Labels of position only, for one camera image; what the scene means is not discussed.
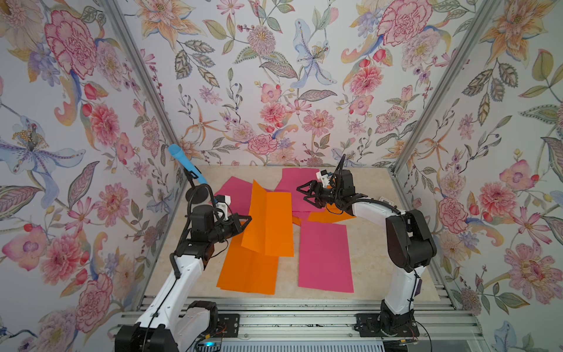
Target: marble surface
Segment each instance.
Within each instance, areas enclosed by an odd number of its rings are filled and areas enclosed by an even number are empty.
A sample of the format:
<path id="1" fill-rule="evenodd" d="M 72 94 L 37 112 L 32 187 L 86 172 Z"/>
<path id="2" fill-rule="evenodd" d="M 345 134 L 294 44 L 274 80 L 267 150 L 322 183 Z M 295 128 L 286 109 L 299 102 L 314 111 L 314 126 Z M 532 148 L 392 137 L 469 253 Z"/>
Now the marble surface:
<path id="1" fill-rule="evenodd" d="M 219 190 L 231 176 L 249 182 L 256 180 L 262 187 L 272 190 L 275 189 L 282 178 L 281 167 L 199 166 L 199 169 L 214 191 Z M 387 169 L 354 168 L 352 174 L 357 192 L 367 194 L 375 199 L 383 196 L 397 205 L 400 204 Z M 146 295 L 156 295 L 172 270 L 168 256 L 176 248 L 186 223 L 184 215 L 186 213 L 187 201 L 185 197 L 182 198 L 181 208 L 172 222 L 168 237 L 164 242 L 164 247 L 145 292 Z M 301 228 L 293 225 L 295 257 L 281 257 L 279 259 L 275 295 L 233 292 L 216 287 L 225 256 L 228 252 L 227 250 L 209 261 L 205 272 L 190 292 L 190 296 L 383 300 L 391 283 L 391 273 L 394 267 L 387 254 L 385 230 L 360 218 L 341 221 L 339 224 L 347 226 L 354 293 L 330 292 L 297 286 Z M 215 253 L 218 253 L 225 246 L 226 243 L 216 244 Z M 422 290 L 415 299 L 417 301 L 440 300 L 428 270 L 422 275 Z"/>

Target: leaf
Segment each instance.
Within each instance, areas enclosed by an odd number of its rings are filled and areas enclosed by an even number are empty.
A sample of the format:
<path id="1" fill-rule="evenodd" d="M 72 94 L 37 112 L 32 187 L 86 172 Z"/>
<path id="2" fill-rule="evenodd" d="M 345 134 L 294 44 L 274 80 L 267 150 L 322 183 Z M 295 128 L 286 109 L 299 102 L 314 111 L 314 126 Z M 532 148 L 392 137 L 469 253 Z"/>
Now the leaf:
<path id="1" fill-rule="evenodd" d="M 549 225 L 549 228 L 553 231 L 553 236 L 563 244 L 563 219 L 554 216 L 542 216 Z"/>
<path id="2" fill-rule="evenodd" d="M 462 91 L 463 94 L 467 96 L 474 96 L 482 91 L 485 84 L 489 81 L 489 78 L 493 74 L 493 69 L 484 70 L 479 73 L 475 78 L 469 82 L 467 87 Z"/>
<path id="3" fill-rule="evenodd" d="M 176 79 L 190 77 L 191 65 L 188 62 L 187 54 L 184 50 L 180 50 L 174 59 L 174 69 L 176 70 Z"/>
<path id="4" fill-rule="evenodd" d="M 471 17 L 470 19 L 468 19 L 467 21 L 465 21 L 464 23 L 461 23 L 458 27 L 458 29 L 455 30 L 454 35 L 463 32 L 464 30 L 467 30 L 469 28 L 469 26 L 471 25 L 471 22 L 473 22 L 473 17 Z"/>
<path id="5" fill-rule="evenodd" d="M 459 7 L 459 1 L 457 0 L 445 0 L 432 6 L 432 9 L 436 12 L 449 12 L 455 10 Z"/>
<path id="6" fill-rule="evenodd" d="M 491 83 L 491 99 L 493 99 L 493 101 L 502 101 L 504 92 L 505 89 L 502 81 L 498 78 L 493 78 Z"/>
<path id="7" fill-rule="evenodd" d="M 203 67 L 198 67 L 199 74 L 202 75 L 203 79 L 209 84 L 214 87 L 219 88 L 219 82 L 217 82 L 217 78 L 209 72 L 208 70 L 204 69 Z"/>
<path id="8" fill-rule="evenodd" d="M 387 142 L 389 139 L 391 138 L 397 138 L 399 137 L 396 133 L 389 133 L 387 136 L 385 137 L 381 137 L 380 139 L 377 140 L 376 142 L 376 146 L 380 146 L 383 145 L 385 142 Z"/>
<path id="9" fill-rule="evenodd" d="M 522 93 L 518 96 L 522 97 L 522 98 L 533 98 L 533 97 L 538 96 L 541 93 L 545 92 L 547 88 L 549 88 L 549 87 L 548 86 L 534 86 L 534 87 L 528 89 L 527 91 L 525 91 L 524 93 Z"/>
<path id="10" fill-rule="evenodd" d="M 520 115 L 524 117 L 532 117 L 538 119 L 546 124 L 556 124 L 559 120 L 557 116 L 557 111 L 559 107 L 557 105 L 547 104 L 547 105 L 540 105 L 530 110 L 526 110 L 524 112 L 518 112 Z"/>
<path id="11" fill-rule="evenodd" d="M 72 209 L 72 206 L 80 198 L 82 198 L 86 192 L 88 192 L 88 189 L 90 189 L 92 178 L 94 177 L 94 169 L 98 163 L 99 161 L 94 161 L 93 163 L 86 165 L 86 167 L 82 169 L 80 175 L 78 175 L 78 177 L 70 183 L 68 195 L 70 209 Z"/>
<path id="12" fill-rule="evenodd" d="M 536 81 L 545 81 L 553 69 L 553 55 L 547 50 L 539 49 L 538 57 L 535 59 L 531 69 L 531 76 Z"/>
<path id="13" fill-rule="evenodd" d="M 505 292 L 498 295 L 498 298 L 510 308 L 520 308 L 530 305 L 522 297 L 512 292 Z"/>
<path id="14" fill-rule="evenodd" d="M 187 41 L 184 44 L 193 51 L 201 52 L 203 54 L 215 51 L 215 49 L 213 49 L 209 44 L 196 39 Z"/>
<path id="15" fill-rule="evenodd" d="M 254 59 L 258 57 L 256 51 L 252 50 L 251 47 L 247 46 L 246 48 L 242 49 L 241 52 L 236 56 L 235 63 L 239 64 L 244 60 Z"/>
<path id="16" fill-rule="evenodd" d="M 299 97 L 299 100 L 318 101 L 318 100 L 330 97 L 332 95 L 336 95 L 336 93 L 334 93 L 333 91 L 329 91 L 329 90 L 318 91 L 318 90 L 315 90 L 315 89 L 311 89 L 311 90 L 308 90 L 305 93 L 303 93 Z"/>
<path id="17" fill-rule="evenodd" d="M 227 38 L 227 32 L 225 32 L 225 28 L 223 28 L 219 22 L 213 20 L 203 20 L 203 23 L 205 23 L 207 29 L 215 39 L 219 39 L 221 41 Z"/>

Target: pink flower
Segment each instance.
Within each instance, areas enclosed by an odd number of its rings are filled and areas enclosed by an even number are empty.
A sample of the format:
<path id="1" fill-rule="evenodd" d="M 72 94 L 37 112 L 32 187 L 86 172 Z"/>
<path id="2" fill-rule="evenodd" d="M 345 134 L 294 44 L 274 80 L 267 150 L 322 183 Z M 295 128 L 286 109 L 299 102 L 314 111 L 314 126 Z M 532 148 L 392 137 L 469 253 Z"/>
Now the pink flower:
<path id="1" fill-rule="evenodd" d="M 18 263 L 20 268 L 29 271 L 37 267 L 46 248 L 47 235 L 41 226 L 36 226 L 29 233 L 12 238 L 2 247 L 2 253 Z"/>
<path id="2" fill-rule="evenodd" d="M 94 132 L 96 140 L 102 143 L 103 146 L 110 146 L 117 141 L 119 121 L 113 108 L 108 108 L 105 104 L 96 105 L 90 115 L 90 123 L 92 124 L 92 132 Z"/>
<path id="3" fill-rule="evenodd" d="M 408 42 L 422 32 L 431 15 L 427 0 L 395 0 L 383 13 L 377 35 L 384 34 L 383 45 Z"/>
<path id="4" fill-rule="evenodd" d="M 442 224 L 454 234 L 462 233 L 469 225 L 466 224 L 467 212 L 463 205 L 453 198 L 444 198 L 438 204 Z"/>
<path id="5" fill-rule="evenodd" d="M 458 199 L 465 187 L 465 178 L 455 172 L 448 172 L 440 180 L 440 188 L 446 197 Z"/>
<path id="6" fill-rule="evenodd" d="M 322 136 L 325 133 L 328 133 L 328 130 L 334 127 L 332 123 L 334 117 L 328 114 L 328 111 L 323 110 L 320 112 L 319 109 L 313 112 L 308 112 L 307 116 L 304 117 L 303 121 L 305 124 L 303 125 L 303 129 L 307 132 L 313 131 L 313 134 L 317 137 Z"/>
<path id="7" fill-rule="evenodd" d="M 110 305 L 110 295 L 113 290 L 111 279 L 106 274 L 100 274 L 98 280 L 90 280 L 86 289 L 80 294 L 76 308 L 76 328 L 82 332 L 89 332 L 104 318 Z"/>
<path id="8" fill-rule="evenodd" d="M 47 44 L 59 65 L 80 78 L 94 73 L 96 45 L 86 24 L 66 10 L 51 13 L 51 23 L 45 25 Z"/>
<path id="9" fill-rule="evenodd" d="M 155 158 L 158 155 L 160 148 L 160 136 L 158 134 L 158 122 L 155 117 L 150 122 L 145 122 L 142 125 L 142 134 L 145 137 L 142 139 L 142 145 L 145 149 L 150 150 L 150 154 Z"/>
<path id="10" fill-rule="evenodd" d="M 552 268 L 555 263 L 552 256 L 540 258 L 542 248 L 538 243 L 532 246 L 520 243 L 516 252 L 506 249 L 504 261 L 512 266 L 509 286 L 520 290 L 526 298 L 531 299 L 534 289 L 535 299 L 543 304 L 549 304 L 552 298 L 562 299 L 563 288 L 557 284 L 563 280 L 563 271 Z"/>
<path id="11" fill-rule="evenodd" d="M 522 225 L 518 229 L 518 233 L 524 233 L 524 231 L 528 230 L 528 234 L 534 240 L 535 243 L 539 244 L 538 239 L 542 240 L 543 242 L 550 244 L 551 239 L 544 234 L 539 233 L 538 231 L 550 231 L 549 226 L 546 225 L 534 225 L 536 221 L 541 219 L 542 215 L 540 213 L 533 213 L 530 218 L 527 217 L 528 209 L 526 207 L 520 207 L 520 217 L 514 215 L 513 212 L 510 213 L 514 222 L 518 225 Z"/>
<path id="12" fill-rule="evenodd" d="M 77 208 L 78 208 L 78 212 L 75 212 L 74 210 L 70 210 L 68 212 L 68 215 L 73 218 L 76 219 L 73 222 L 69 222 L 68 224 L 65 225 L 65 230 L 70 230 L 71 228 L 76 226 L 76 231 L 75 233 L 79 233 L 80 231 L 82 231 L 82 226 L 84 224 L 89 224 L 90 223 L 90 219 L 87 219 L 86 217 L 90 214 L 90 212 L 94 209 L 94 205 L 92 205 L 92 207 L 90 207 L 90 203 L 92 202 L 92 198 L 87 197 L 86 198 L 86 204 L 82 204 L 82 201 L 79 200 L 78 203 L 76 203 Z"/>
<path id="13" fill-rule="evenodd" d="M 390 132 L 401 126 L 414 115 L 414 110 L 404 110 L 398 105 L 393 105 L 385 114 L 377 115 L 376 133 Z"/>
<path id="14" fill-rule="evenodd" d="M 520 160 L 499 175 L 501 181 L 515 190 L 532 188 L 534 181 L 531 179 L 531 169 L 526 160 Z"/>
<path id="15" fill-rule="evenodd" d="M 114 226 L 115 219 L 125 215 L 129 215 L 129 199 L 127 189 L 121 187 L 121 182 L 112 185 L 107 185 L 105 188 L 106 193 L 100 192 L 101 201 L 94 204 L 95 209 L 98 209 L 98 219 L 106 220 L 106 227 Z"/>
<path id="16" fill-rule="evenodd" d="M 360 68 L 350 83 L 350 90 L 355 95 L 363 95 L 373 92 L 383 80 L 381 69 L 376 66 Z"/>
<path id="17" fill-rule="evenodd" d="M 237 4 L 238 0 L 221 0 L 223 5 L 217 5 L 218 10 L 224 10 L 221 12 L 222 15 L 226 14 L 227 12 L 231 11 L 231 14 L 235 14 L 235 10 L 240 9 L 244 6 L 244 4 Z"/>
<path id="18" fill-rule="evenodd" d="M 286 114 L 287 111 L 281 103 L 268 103 L 260 110 L 260 117 L 272 124 L 281 122 Z"/>
<path id="19" fill-rule="evenodd" d="M 278 140 L 270 135 L 259 135 L 248 141 L 248 150 L 256 154 L 266 155 L 278 148 Z"/>
<path id="20" fill-rule="evenodd" d="M 289 106 L 289 108 L 291 109 L 289 113 L 291 114 L 297 113 L 297 116 L 299 116 L 300 112 L 308 113 L 309 111 L 311 111 L 307 109 L 310 108 L 312 105 L 309 104 L 306 100 L 302 100 L 301 102 L 299 102 L 299 100 L 295 99 L 293 104 L 288 103 L 287 106 Z"/>
<path id="21" fill-rule="evenodd" d="M 350 113 L 365 115 L 373 101 L 373 95 L 361 95 L 350 105 Z"/>
<path id="22" fill-rule="evenodd" d="M 43 281 L 56 285 L 59 280 L 66 281 L 76 271 L 82 249 L 78 239 L 69 234 L 55 238 L 47 249 L 46 260 L 41 262 Z"/>
<path id="23" fill-rule="evenodd" d="M 282 89 L 280 85 L 273 86 L 271 84 L 264 83 L 262 85 L 262 102 L 268 103 L 271 101 L 277 101 L 282 95 Z"/>
<path id="24" fill-rule="evenodd" d="M 503 187 L 500 182 L 487 182 L 481 187 L 479 201 L 483 209 L 493 216 L 510 215 L 516 207 L 516 194 L 508 188 Z"/>

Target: flower illustration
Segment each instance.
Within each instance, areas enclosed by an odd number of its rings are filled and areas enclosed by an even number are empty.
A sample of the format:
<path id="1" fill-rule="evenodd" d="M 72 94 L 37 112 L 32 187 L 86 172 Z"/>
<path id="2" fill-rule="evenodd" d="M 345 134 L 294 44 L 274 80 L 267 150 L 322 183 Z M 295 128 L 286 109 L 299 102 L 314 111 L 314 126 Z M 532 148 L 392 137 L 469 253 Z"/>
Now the flower illustration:
<path id="1" fill-rule="evenodd" d="M 360 68 L 358 73 L 350 83 L 350 90 L 355 95 L 363 95 L 373 92 L 374 89 L 379 87 L 383 80 L 381 69 L 377 66 L 367 66 Z"/>
<path id="2" fill-rule="evenodd" d="M 444 198 L 438 204 L 440 221 L 454 234 L 461 233 L 469 225 L 465 222 L 468 213 L 463 205 L 453 198 Z"/>
<path id="3" fill-rule="evenodd" d="M 97 64 L 100 73 L 108 80 L 112 87 L 119 90 L 123 80 L 123 70 L 115 48 L 110 43 L 98 43 Z"/>
<path id="4" fill-rule="evenodd" d="M 414 115 L 414 110 L 404 110 L 398 105 L 393 105 L 385 114 L 377 115 L 376 133 L 390 132 L 401 126 Z"/>
<path id="5" fill-rule="evenodd" d="M 76 308 L 77 329 L 86 333 L 97 326 L 108 311 L 112 290 L 110 277 L 103 273 L 98 275 L 97 280 L 86 283 L 86 289 L 80 294 Z"/>
<path id="6" fill-rule="evenodd" d="M 303 125 L 303 129 L 307 132 L 313 131 L 313 134 L 317 137 L 328 133 L 328 130 L 334 127 L 332 121 L 334 117 L 328 114 L 328 111 L 323 110 L 320 112 L 319 109 L 313 112 L 308 112 L 307 116 L 303 118 L 305 124 Z"/>
<path id="7" fill-rule="evenodd" d="M 521 216 L 516 216 L 513 212 L 510 213 L 510 216 L 512 216 L 514 222 L 518 225 L 521 225 L 520 228 L 518 228 L 518 233 L 524 233 L 524 231 L 528 230 L 528 234 L 535 243 L 539 244 L 538 239 L 547 244 L 551 243 L 551 239 L 549 237 L 540 233 L 540 231 L 550 231 L 551 229 L 549 228 L 549 226 L 534 225 L 539 219 L 542 218 L 542 215 L 540 213 L 533 213 L 528 218 L 528 208 L 520 207 L 520 215 Z"/>
<path id="8" fill-rule="evenodd" d="M 377 35 L 383 34 L 383 45 L 408 42 L 422 32 L 431 15 L 427 0 L 395 0 L 385 10 Z"/>
<path id="9" fill-rule="evenodd" d="M 66 10 L 51 13 L 51 23 L 45 25 L 47 44 L 59 65 L 80 78 L 94 73 L 96 45 L 86 24 Z"/>
<path id="10" fill-rule="evenodd" d="M 494 20 L 481 38 L 482 42 L 492 43 L 491 55 L 487 65 L 506 52 L 516 61 L 528 65 L 528 39 L 545 33 L 542 18 L 548 14 L 556 2 L 550 0 L 509 0 L 504 3 L 504 14 Z"/>
<path id="11" fill-rule="evenodd" d="M 516 162 L 510 168 L 501 172 L 499 176 L 501 181 L 506 182 L 507 186 L 515 190 L 528 189 L 534 186 L 534 181 L 531 179 L 531 169 L 526 160 Z"/>
<path id="12" fill-rule="evenodd" d="M 272 139 L 270 135 L 255 136 L 248 141 L 248 150 L 256 154 L 266 155 L 278 148 L 278 140 Z"/>
<path id="13" fill-rule="evenodd" d="M 155 158 L 158 155 L 158 149 L 160 148 L 158 122 L 155 117 L 153 117 L 150 122 L 142 124 L 142 134 L 144 135 L 144 138 L 142 139 L 143 147 L 145 147 L 146 150 L 150 150 L 150 154 L 153 158 Z"/>
<path id="14" fill-rule="evenodd" d="M 310 75 L 315 75 L 317 81 L 325 86 L 335 84 L 336 80 L 332 79 L 330 73 L 319 66 L 319 64 L 323 63 L 330 50 L 328 41 L 324 41 L 322 44 L 318 43 L 312 47 L 312 50 L 309 50 L 309 40 L 311 40 L 309 26 L 302 19 L 295 20 L 293 46 L 298 53 L 297 63 L 303 65 L 304 75 L 299 81 L 293 82 L 290 86 L 292 88 L 303 88 Z"/>
<path id="15" fill-rule="evenodd" d="M 266 26 L 256 26 L 248 33 L 248 43 L 260 56 L 268 56 L 276 48 L 276 39 Z"/>
<path id="16" fill-rule="evenodd" d="M 114 226 L 118 217 L 129 215 L 129 202 L 127 198 L 129 192 L 121 187 L 121 182 L 105 187 L 105 193 L 100 192 L 99 200 L 94 204 L 94 208 L 98 209 L 98 219 L 106 219 L 105 226 L 108 228 Z"/>
<path id="17" fill-rule="evenodd" d="M 81 200 L 79 200 L 76 203 L 76 206 L 78 208 L 78 212 L 76 212 L 74 210 L 70 210 L 68 212 L 68 215 L 71 218 L 76 219 L 76 220 L 66 224 L 65 230 L 70 230 L 71 228 L 76 227 L 75 233 L 79 233 L 80 231 L 82 231 L 82 226 L 84 226 L 84 224 L 90 223 L 90 219 L 87 219 L 86 217 L 94 209 L 94 205 L 90 206 L 91 202 L 92 202 L 92 198 L 86 197 L 86 203 L 85 204 L 82 204 Z"/>
<path id="18" fill-rule="evenodd" d="M 11 145 L 0 138 L 0 161 L 5 161 L 13 174 L 19 175 L 24 170 L 34 171 L 41 175 L 45 182 L 45 194 L 41 199 L 41 207 L 46 209 L 59 196 L 59 186 L 53 180 L 51 172 L 57 166 L 73 167 L 82 161 L 86 152 L 71 148 L 57 152 L 44 150 L 49 145 L 45 141 L 45 132 L 35 120 L 22 116 L 21 125 L 12 126 L 16 140 L 20 146 Z"/>
<path id="19" fill-rule="evenodd" d="M 414 37 L 403 46 L 403 60 L 401 61 L 403 70 L 428 60 L 439 42 L 440 34 L 432 29 L 425 30 Z"/>
<path id="20" fill-rule="evenodd" d="M 2 253 L 29 271 L 39 264 L 39 258 L 47 249 L 47 236 L 41 226 L 35 226 L 27 234 L 20 234 L 2 247 Z"/>
<path id="21" fill-rule="evenodd" d="M 55 238 L 47 248 L 47 259 L 41 262 L 43 281 L 54 286 L 59 280 L 68 280 L 76 271 L 81 255 L 80 243 L 74 236 L 64 234 Z"/>
<path id="22" fill-rule="evenodd" d="M 563 280 L 563 271 L 552 268 L 555 263 L 552 256 L 541 258 L 542 248 L 538 243 L 532 246 L 521 243 L 516 246 L 516 252 L 506 249 L 504 261 L 512 266 L 510 287 L 520 290 L 526 298 L 531 299 L 532 289 L 535 299 L 543 304 L 549 304 L 552 298 L 562 299 L 563 287 L 557 282 Z"/>
<path id="23" fill-rule="evenodd" d="M 113 145 L 117 141 L 119 121 L 113 108 L 105 104 L 96 105 L 90 115 L 90 123 L 96 140 L 103 146 Z"/>
<path id="24" fill-rule="evenodd" d="M 465 177 L 453 171 L 448 172 L 440 180 L 440 188 L 446 197 L 458 199 L 463 187 L 465 187 Z"/>
<path id="25" fill-rule="evenodd" d="M 183 1 L 135 0 L 135 2 L 141 6 L 141 9 L 137 11 L 137 17 L 142 19 L 143 39 L 153 33 L 160 33 L 175 51 L 178 33 L 206 35 L 200 27 L 187 19 L 194 8 Z"/>
<path id="26" fill-rule="evenodd" d="M 516 194 L 510 188 L 503 187 L 500 182 L 487 182 L 481 187 L 479 201 L 483 209 L 493 216 L 510 215 L 517 205 L 516 200 Z"/>

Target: floral wallpaper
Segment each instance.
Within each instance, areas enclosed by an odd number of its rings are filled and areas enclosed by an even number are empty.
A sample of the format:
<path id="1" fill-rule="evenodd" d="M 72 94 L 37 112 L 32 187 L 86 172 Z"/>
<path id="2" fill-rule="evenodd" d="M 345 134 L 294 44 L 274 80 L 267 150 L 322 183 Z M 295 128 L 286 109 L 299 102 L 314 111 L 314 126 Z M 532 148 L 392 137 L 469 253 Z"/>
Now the floral wallpaper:
<path id="1" fill-rule="evenodd" d="M 390 167 L 479 4 L 119 5 L 195 164 Z"/>
<path id="2" fill-rule="evenodd" d="M 0 350 L 110 350 L 181 175 L 103 8 L 0 1 Z"/>
<path id="3" fill-rule="evenodd" d="M 399 173 L 498 352 L 563 349 L 561 15 L 503 1 Z"/>

